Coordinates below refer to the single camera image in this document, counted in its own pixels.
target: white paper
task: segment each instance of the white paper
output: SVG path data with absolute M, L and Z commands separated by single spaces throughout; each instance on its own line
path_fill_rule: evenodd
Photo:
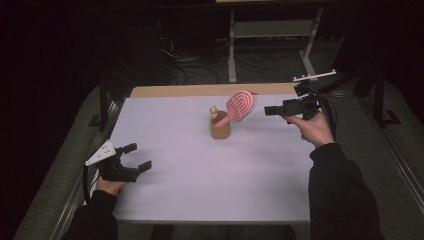
M 119 220 L 165 222 L 309 221 L 308 179 L 313 146 L 299 129 L 264 106 L 296 95 L 258 95 L 255 109 L 213 139 L 209 109 L 230 96 L 129 98 L 111 142 L 137 143 L 125 167 L 152 160 L 152 169 L 119 195 Z

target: person's arm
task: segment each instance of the person's arm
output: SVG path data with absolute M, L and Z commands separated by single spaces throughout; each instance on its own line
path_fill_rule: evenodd
M 108 182 L 101 177 L 91 200 L 79 207 L 62 240 L 116 240 L 118 223 L 112 212 L 118 200 L 117 194 L 124 187 L 122 182 Z
M 284 119 L 315 146 L 309 174 L 311 239 L 384 239 L 374 195 L 358 165 L 346 159 L 334 142 L 324 114 L 317 112 L 309 121 L 296 116 Z

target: hand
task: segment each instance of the hand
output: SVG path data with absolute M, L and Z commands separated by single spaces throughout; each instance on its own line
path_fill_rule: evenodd
M 300 129 L 302 139 L 311 142 L 315 148 L 334 142 L 330 126 L 321 111 L 317 111 L 315 116 L 307 121 L 297 116 L 286 116 L 283 119 L 296 125 Z
M 124 189 L 126 182 L 109 182 L 99 177 L 97 180 L 96 190 L 102 190 L 112 195 L 118 195 L 118 193 Z

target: pink hairbrush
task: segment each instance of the pink hairbrush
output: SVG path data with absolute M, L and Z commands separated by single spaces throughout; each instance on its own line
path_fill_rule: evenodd
M 216 123 L 216 127 L 223 127 L 229 122 L 240 122 L 249 115 L 256 106 L 256 93 L 240 90 L 227 101 L 227 116 Z

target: black sleeve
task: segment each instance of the black sleeve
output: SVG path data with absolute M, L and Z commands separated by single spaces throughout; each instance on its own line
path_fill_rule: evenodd
M 94 191 L 90 202 L 75 211 L 62 240 L 118 239 L 118 223 L 112 215 L 116 202 L 116 196 L 104 191 Z
M 384 239 L 377 203 L 358 165 L 336 143 L 315 149 L 310 157 L 311 239 Z

